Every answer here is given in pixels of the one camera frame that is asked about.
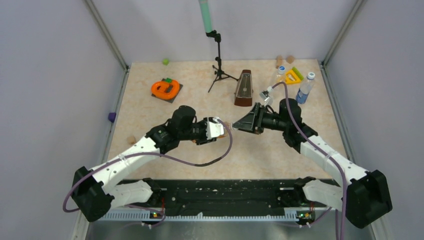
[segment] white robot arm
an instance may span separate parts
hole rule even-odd
[[[180,141],[194,141],[202,145],[216,141],[224,133],[224,123],[219,118],[207,117],[197,122],[193,108],[180,106],[166,123],[153,127],[136,144],[115,158],[90,170],[85,167],[78,169],[70,196],[89,222],[98,220],[113,208],[157,201],[153,195],[156,191],[160,192],[160,188],[151,179],[127,184],[119,182],[142,165],[164,157],[165,153],[178,147]],[[167,156],[196,167],[208,166],[223,157],[209,163],[194,164]],[[63,209],[71,212],[65,204]]]
[[[313,177],[299,178],[294,184],[297,200],[302,204],[319,202],[341,211],[344,177],[347,183],[345,215],[353,225],[364,228],[390,212],[393,207],[386,177],[378,170],[370,172],[357,166],[331,148],[315,130],[302,122],[302,109],[295,99],[282,99],[278,113],[267,106],[272,102],[268,91],[273,87],[260,94],[265,105],[256,102],[250,112],[234,122],[232,127],[252,134],[261,134],[264,129],[281,131],[287,145],[312,159],[339,185],[327,184]],[[343,174],[330,157],[341,167]]]

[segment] orange ring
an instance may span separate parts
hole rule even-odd
[[[174,79],[172,79],[171,83],[168,83],[166,81],[158,81],[151,86],[150,90],[151,93],[157,98],[162,100],[170,100],[175,98],[175,96],[180,91],[180,84]]]

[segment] wooden block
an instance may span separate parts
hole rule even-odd
[[[292,56],[292,55],[289,55],[289,56],[285,59],[285,61],[286,61],[288,64],[292,64],[292,63],[295,61],[295,57],[294,57],[294,56]]]
[[[275,68],[278,69],[279,66],[283,65],[283,56],[278,55],[276,60]]]
[[[136,137],[135,136],[129,136],[129,137],[127,137],[126,138],[126,142],[129,144],[129,145],[134,145],[134,144],[136,144],[136,142],[137,142],[137,139],[136,139]]]

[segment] white wall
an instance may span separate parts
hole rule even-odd
[[[62,201],[99,161],[123,70],[81,0],[1,1],[0,39],[0,239],[67,240]]]
[[[213,60],[198,0],[94,0],[128,63]],[[323,60],[355,0],[209,0],[224,60]]]
[[[388,181],[395,239],[422,239],[424,1],[368,1],[329,72],[356,161]]]

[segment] plastic bottle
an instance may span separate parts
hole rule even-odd
[[[303,81],[300,83],[299,91],[296,95],[296,101],[299,104],[304,104],[306,102],[306,99],[308,98],[309,93],[312,90],[312,87],[315,84],[315,73],[310,72],[307,74],[307,77],[303,79]]]
[[[279,66],[271,77],[271,86],[286,79],[286,68]]]

